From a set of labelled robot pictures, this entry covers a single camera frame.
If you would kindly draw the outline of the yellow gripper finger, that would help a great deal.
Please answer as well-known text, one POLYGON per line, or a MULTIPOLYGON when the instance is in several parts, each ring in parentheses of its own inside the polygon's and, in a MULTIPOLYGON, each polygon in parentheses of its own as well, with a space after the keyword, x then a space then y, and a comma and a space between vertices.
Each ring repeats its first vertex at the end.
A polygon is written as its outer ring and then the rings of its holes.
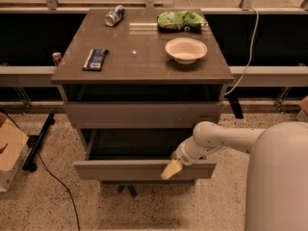
POLYGON ((164 180, 168 180, 169 178, 171 178, 173 175, 175 175, 181 170, 182 170, 182 164, 179 161, 172 159, 167 164, 166 168, 163 170, 161 177, 164 180))

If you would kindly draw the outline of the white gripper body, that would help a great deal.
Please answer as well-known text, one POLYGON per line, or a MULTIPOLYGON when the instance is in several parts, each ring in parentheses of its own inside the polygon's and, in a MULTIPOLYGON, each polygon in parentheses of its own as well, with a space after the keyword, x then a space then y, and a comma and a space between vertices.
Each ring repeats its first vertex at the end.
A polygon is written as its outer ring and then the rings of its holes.
POLYGON ((179 161, 182 165, 189 166, 206 155, 207 150, 205 147, 198 144, 194 138, 188 138, 182 141, 172 152, 171 158, 179 161))

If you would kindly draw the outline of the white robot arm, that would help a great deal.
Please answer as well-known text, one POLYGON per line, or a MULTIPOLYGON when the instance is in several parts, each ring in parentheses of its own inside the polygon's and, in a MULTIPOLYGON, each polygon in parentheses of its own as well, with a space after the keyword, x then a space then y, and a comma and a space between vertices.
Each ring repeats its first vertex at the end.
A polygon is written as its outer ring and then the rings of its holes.
POLYGON ((283 122, 267 129, 200 122, 171 154, 161 177, 167 180, 224 148, 249 155, 244 231, 308 231, 307 122, 283 122))

